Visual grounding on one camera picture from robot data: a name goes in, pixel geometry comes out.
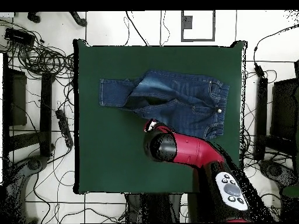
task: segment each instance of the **power cord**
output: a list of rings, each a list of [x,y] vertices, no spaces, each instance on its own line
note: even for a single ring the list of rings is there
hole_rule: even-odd
[[[128,12],[126,11],[126,15],[127,15],[127,19],[131,22],[131,24],[133,25],[133,27],[135,28],[136,32],[138,33],[138,35],[140,36],[140,38],[143,40],[144,44],[146,46],[148,46],[148,43],[144,40],[144,38],[141,36],[141,34],[139,33],[139,31],[137,30],[137,28],[135,27],[135,24],[133,23],[133,21],[131,20],[131,18],[128,15]]]
[[[165,16],[166,16],[166,11],[164,11],[164,17],[163,17],[163,21],[162,21],[162,11],[161,11],[161,15],[160,15],[160,42],[159,42],[160,46],[164,46],[164,44],[169,41],[169,38],[171,36],[171,33],[170,33],[169,29],[165,26],[165,22],[164,22],[165,21]],[[163,24],[164,28],[166,28],[167,31],[168,31],[167,41],[164,41],[163,44],[161,44],[161,39],[162,39],[162,24]]]
[[[296,25],[294,25],[294,26],[287,27],[287,28],[285,28],[285,29],[281,29],[281,30],[277,31],[276,33],[273,33],[273,34],[271,34],[271,35],[268,35],[268,36],[266,36],[266,37],[264,37],[264,38],[262,38],[262,39],[259,40],[259,42],[257,43],[256,47],[254,48],[254,52],[253,52],[253,61],[254,61],[254,64],[255,64],[255,71],[256,71],[256,74],[258,75],[258,77],[260,77],[260,78],[264,78],[264,77],[265,77],[265,74],[264,74],[264,72],[263,72],[262,67],[261,67],[260,65],[258,65],[258,64],[256,63],[256,61],[255,61],[255,52],[256,52],[257,49],[258,49],[259,43],[260,43],[262,40],[266,39],[266,38],[269,38],[269,37],[274,36],[274,35],[276,35],[276,34],[280,34],[280,33],[282,33],[282,32],[286,32],[286,31],[291,30],[291,29],[294,29],[294,28],[296,28],[296,27],[299,27],[299,24],[296,24]]]

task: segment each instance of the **denim jeans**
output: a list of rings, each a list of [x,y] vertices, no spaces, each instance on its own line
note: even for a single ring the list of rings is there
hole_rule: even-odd
[[[185,135],[223,134],[229,86],[210,76],[151,70],[134,82],[101,79],[99,90],[101,106],[154,118]]]

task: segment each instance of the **control button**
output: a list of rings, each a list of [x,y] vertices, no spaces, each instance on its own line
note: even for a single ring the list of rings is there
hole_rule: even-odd
[[[239,201],[240,204],[244,204],[244,201],[242,198],[238,198],[237,200]]]
[[[228,200],[230,200],[231,202],[235,202],[236,199],[233,196],[228,197]]]
[[[236,185],[233,184],[226,184],[224,186],[224,191],[232,196],[236,196],[236,197],[240,197],[241,195],[241,190],[239,187],[237,187]]]

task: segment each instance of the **floor tile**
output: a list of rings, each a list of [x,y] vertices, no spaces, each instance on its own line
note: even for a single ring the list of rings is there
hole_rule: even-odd
[[[48,205],[42,202],[27,202],[26,210],[29,218],[38,216],[39,223],[48,212]],[[80,224],[84,223],[83,204],[50,204],[50,211],[43,221],[43,224]]]
[[[101,204],[86,204],[86,223],[115,223],[122,216],[126,209],[126,205],[101,205]]]
[[[253,60],[253,49],[259,40],[298,24],[298,20],[288,16],[284,10],[238,10],[237,40],[248,42],[246,60]],[[255,60],[299,60],[298,36],[299,27],[264,39],[258,45]]]
[[[215,42],[181,42],[181,10],[166,11],[164,24],[170,32],[165,46],[230,46],[235,41],[235,10],[215,11]],[[163,28],[165,40],[168,31]]]
[[[126,203],[126,199],[120,193],[90,192],[86,194],[86,202]]]
[[[159,45],[160,11],[128,11],[140,35],[150,46]],[[125,11],[89,11],[87,40],[91,46],[144,46]]]

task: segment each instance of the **dark green tablecloth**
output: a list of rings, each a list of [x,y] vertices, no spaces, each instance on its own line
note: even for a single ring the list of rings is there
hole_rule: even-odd
[[[74,41],[79,58],[79,160],[75,171],[79,193],[192,192],[191,168],[155,163],[145,156],[142,141],[146,120],[99,105],[100,78],[135,79],[149,69],[213,76],[230,86],[224,135],[214,142],[238,164],[244,45],[89,47],[82,40]]]

